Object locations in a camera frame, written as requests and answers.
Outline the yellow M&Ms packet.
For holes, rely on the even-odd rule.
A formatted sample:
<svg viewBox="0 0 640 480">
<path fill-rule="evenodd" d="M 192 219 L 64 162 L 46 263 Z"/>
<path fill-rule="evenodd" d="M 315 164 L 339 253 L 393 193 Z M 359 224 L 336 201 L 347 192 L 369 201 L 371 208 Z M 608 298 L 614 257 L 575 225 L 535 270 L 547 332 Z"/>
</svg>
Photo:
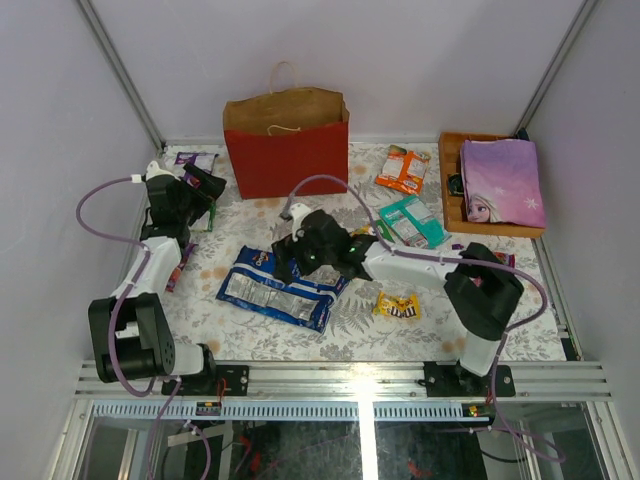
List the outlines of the yellow M&Ms packet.
<svg viewBox="0 0 640 480">
<path fill-rule="evenodd" d="M 408 297 L 398 297 L 380 292 L 372 313 L 399 319 L 420 319 L 421 307 L 416 294 L 411 294 Z"/>
</svg>

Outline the red green snack packet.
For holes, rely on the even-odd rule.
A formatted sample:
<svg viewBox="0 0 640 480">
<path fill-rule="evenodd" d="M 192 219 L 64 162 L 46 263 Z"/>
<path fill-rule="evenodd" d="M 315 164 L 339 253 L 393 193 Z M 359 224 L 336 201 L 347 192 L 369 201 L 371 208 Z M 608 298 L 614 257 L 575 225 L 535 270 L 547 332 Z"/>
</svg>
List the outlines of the red green snack packet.
<svg viewBox="0 0 640 480">
<path fill-rule="evenodd" d="M 194 222 L 191 230 L 196 233 L 211 232 L 213 230 L 215 215 L 216 201 L 213 201 L 208 210 Z"/>
</svg>

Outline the blue Doritos chips bag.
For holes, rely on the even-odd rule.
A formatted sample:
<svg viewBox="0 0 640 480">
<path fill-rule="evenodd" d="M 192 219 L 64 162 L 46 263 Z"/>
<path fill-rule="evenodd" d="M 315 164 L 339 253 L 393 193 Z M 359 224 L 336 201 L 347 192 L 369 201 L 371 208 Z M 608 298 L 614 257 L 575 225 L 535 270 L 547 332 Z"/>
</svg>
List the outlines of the blue Doritos chips bag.
<svg viewBox="0 0 640 480">
<path fill-rule="evenodd" d="M 328 266 L 303 277 L 294 261 L 288 263 L 293 282 L 275 277 L 275 255 L 244 246 L 223 280 L 216 298 L 272 319 L 323 333 L 349 281 Z"/>
</svg>

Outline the red brown paper bag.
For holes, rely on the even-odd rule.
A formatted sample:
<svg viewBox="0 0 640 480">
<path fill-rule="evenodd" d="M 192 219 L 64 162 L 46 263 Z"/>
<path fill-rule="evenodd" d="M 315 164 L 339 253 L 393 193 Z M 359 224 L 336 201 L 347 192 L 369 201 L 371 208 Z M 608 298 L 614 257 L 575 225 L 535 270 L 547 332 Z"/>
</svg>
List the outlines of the red brown paper bag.
<svg viewBox="0 0 640 480">
<path fill-rule="evenodd" d="M 319 87 L 227 102 L 223 133 L 241 198 L 285 197 L 313 175 L 347 182 L 349 120 L 343 94 Z"/>
</svg>

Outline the yellow green candy packet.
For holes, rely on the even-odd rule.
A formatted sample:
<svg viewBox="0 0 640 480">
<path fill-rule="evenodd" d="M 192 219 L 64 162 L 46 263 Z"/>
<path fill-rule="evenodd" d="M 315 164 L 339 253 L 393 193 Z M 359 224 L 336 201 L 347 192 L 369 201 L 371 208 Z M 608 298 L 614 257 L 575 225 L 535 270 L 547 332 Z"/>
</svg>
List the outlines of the yellow green candy packet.
<svg viewBox="0 0 640 480">
<path fill-rule="evenodd" d="M 389 242 L 394 242 L 394 239 L 391 235 L 390 230 L 388 229 L 388 227 L 386 226 L 386 224 L 382 221 L 382 220 L 377 220 L 375 222 L 375 227 L 372 227 L 370 224 L 367 224 L 365 226 L 359 227 L 355 230 L 353 230 L 351 232 L 352 236 L 355 235 L 371 235 L 371 236 L 375 236 L 376 235 L 376 231 L 378 231 L 380 233 L 380 235 L 387 241 Z"/>
</svg>

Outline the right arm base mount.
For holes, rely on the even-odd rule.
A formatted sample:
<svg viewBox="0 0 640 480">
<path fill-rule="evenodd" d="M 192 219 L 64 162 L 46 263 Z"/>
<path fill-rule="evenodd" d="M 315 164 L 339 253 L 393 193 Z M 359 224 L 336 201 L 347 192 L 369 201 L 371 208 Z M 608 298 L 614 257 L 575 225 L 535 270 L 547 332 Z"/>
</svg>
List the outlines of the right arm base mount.
<svg viewBox="0 0 640 480">
<path fill-rule="evenodd" d="M 416 383 L 431 397 L 471 398 L 487 397 L 491 393 L 494 375 L 477 376 L 458 362 L 424 362 L 423 374 Z M 499 398 L 516 395 L 512 371 L 507 365 L 498 365 L 495 375 L 495 393 Z"/>
</svg>

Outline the teal snack packet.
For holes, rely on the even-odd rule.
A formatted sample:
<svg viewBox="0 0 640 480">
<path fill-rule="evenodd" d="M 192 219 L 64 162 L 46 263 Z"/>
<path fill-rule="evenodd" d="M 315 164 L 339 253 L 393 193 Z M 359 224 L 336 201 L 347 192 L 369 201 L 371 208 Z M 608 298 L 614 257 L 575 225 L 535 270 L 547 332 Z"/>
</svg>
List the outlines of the teal snack packet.
<svg viewBox="0 0 640 480">
<path fill-rule="evenodd" d="M 381 208 L 379 215 L 406 246 L 435 249 L 450 238 L 450 234 L 417 195 Z"/>
</svg>

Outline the orange snack packet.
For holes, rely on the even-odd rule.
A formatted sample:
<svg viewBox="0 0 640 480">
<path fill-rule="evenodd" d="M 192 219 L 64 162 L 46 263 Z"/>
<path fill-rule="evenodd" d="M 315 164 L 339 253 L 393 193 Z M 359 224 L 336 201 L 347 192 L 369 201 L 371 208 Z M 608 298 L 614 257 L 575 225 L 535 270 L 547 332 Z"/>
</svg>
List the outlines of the orange snack packet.
<svg viewBox="0 0 640 480">
<path fill-rule="evenodd" d="M 422 191 L 430 161 L 431 154 L 426 151 L 412 151 L 391 145 L 375 183 L 403 194 L 418 195 Z"/>
</svg>

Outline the purple berries packet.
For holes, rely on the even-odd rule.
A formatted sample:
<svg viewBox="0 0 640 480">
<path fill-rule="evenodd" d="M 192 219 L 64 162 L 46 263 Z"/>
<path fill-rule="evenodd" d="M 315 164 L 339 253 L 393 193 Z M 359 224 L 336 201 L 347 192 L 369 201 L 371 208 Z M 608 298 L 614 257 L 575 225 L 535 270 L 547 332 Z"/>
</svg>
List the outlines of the purple berries packet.
<svg viewBox="0 0 640 480">
<path fill-rule="evenodd" d="M 466 249 L 466 245 L 460 243 L 453 243 L 451 245 L 453 251 L 463 251 Z M 504 265 L 514 268 L 516 266 L 516 256 L 514 254 L 493 251 L 493 255 Z"/>
<path fill-rule="evenodd" d="M 172 271 L 167 281 L 167 284 L 165 287 L 165 290 L 167 292 L 173 292 L 175 290 L 175 287 L 196 247 L 197 247 L 196 243 L 189 243 L 185 248 L 179 264 L 174 268 L 174 270 Z"/>
</svg>

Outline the purple snack packet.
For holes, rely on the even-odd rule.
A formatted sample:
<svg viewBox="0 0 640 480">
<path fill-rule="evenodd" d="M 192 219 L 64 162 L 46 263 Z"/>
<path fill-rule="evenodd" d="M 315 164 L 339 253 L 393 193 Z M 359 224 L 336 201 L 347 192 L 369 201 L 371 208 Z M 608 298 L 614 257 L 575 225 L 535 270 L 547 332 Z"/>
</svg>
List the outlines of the purple snack packet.
<svg viewBox="0 0 640 480">
<path fill-rule="evenodd" d="M 219 155 L 216 153 L 178 152 L 175 157 L 174 165 L 177 168 L 183 168 L 186 164 L 191 164 L 207 173 L 211 173 L 218 157 Z"/>
</svg>

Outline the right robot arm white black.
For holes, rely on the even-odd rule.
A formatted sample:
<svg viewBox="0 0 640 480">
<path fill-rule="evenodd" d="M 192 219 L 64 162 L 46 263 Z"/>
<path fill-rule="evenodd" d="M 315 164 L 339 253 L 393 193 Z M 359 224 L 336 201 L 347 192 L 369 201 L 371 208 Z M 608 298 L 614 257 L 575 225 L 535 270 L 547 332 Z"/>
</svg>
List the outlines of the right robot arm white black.
<svg viewBox="0 0 640 480">
<path fill-rule="evenodd" d="M 271 245 L 274 276 L 294 282 L 295 263 L 303 276 L 329 266 L 348 280 L 397 281 L 441 288 L 467 331 L 456 369 L 458 387 L 478 394 L 492 380 L 492 364 L 524 291 L 513 270 L 484 245 L 471 243 L 456 257 L 390 244 L 371 234 L 351 234 L 323 210 L 292 217 L 291 233 Z"/>
</svg>

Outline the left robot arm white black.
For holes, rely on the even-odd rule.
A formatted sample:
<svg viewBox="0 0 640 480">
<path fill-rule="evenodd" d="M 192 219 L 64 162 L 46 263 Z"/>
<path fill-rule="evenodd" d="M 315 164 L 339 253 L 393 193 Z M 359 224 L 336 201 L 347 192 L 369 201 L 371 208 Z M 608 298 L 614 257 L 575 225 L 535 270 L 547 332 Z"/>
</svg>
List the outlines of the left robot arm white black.
<svg viewBox="0 0 640 480">
<path fill-rule="evenodd" d="M 218 385 L 210 349 L 176 343 L 161 302 L 187 255 L 191 226 L 226 188 L 224 179 L 193 164 L 183 170 L 179 177 L 152 161 L 144 174 L 126 179 L 145 186 L 148 219 L 139 238 L 126 241 L 138 253 L 122 283 L 88 308 L 96 371 L 104 383 L 118 382 L 130 389 L 134 380 L 179 376 L 201 395 Z"/>
</svg>

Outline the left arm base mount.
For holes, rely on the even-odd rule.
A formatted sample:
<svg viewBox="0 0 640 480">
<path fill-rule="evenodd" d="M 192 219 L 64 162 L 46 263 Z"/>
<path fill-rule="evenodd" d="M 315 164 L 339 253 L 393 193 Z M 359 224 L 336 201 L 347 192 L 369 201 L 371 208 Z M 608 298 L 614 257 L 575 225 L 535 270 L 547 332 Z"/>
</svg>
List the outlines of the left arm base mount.
<svg viewBox="0 0 640 480">
<path fill-rule="evenodd" d="M 205 344 L 198 344 L 202 350 L 202 369 L 189 375 L 179 374 L 181 385 L 178 396 L 246 396 L 249 386 L 250 367 L 248 365 L 219 364 L 212 351 Z"/>
</svg>

